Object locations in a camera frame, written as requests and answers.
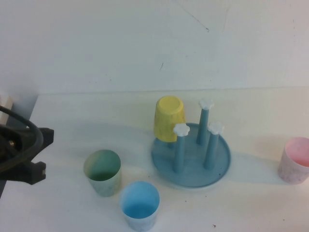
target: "blue cup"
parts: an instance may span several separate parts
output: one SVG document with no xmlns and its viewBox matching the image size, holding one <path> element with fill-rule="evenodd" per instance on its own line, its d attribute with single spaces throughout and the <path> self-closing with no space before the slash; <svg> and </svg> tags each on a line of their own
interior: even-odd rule
<svg viewBox="0 0 309 232">
<path fill-rule="evenodd" d="M 155 224 L 160 195 L 149 182 L 137 181 L 122 190 L 119 204 L 128 225 L 135 231 L 144 232 Z"/>
</svg>

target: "plastic cup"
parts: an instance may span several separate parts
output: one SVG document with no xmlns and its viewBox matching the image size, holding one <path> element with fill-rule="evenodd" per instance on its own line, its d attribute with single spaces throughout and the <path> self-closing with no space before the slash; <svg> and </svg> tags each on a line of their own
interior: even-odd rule
<svg viewBox="0 0 309 232">
<path fill-rule="evenodd" d="M 111 150 L 92 153 L 84 163 L 84 173 L 95 191 L 102 197 L 114 195 L 121 184 L 121 162 Z"/>
<path fill-rule="evenodd" d="M 175 142 L 177 135 L 173 129 L 178 123 L 185 123 L 183 102 L 175 96 L 165 96 L 158 100 L 154 115 L 154 134 L 163 142 Z"/>
<path fill-rule="evenodd" d="M 300 184 L 309 177 L 309 139 L 293 138 L 285 145 L 279 176 L 287 183 Z"/>
<path fill-rule="evenodd" d="M 138 232 L 148 231 L 155 224 L 160 195 L 149 182 L 137 181 L 122 190 L 119 204 L 132 229 Z"/>
</svg>

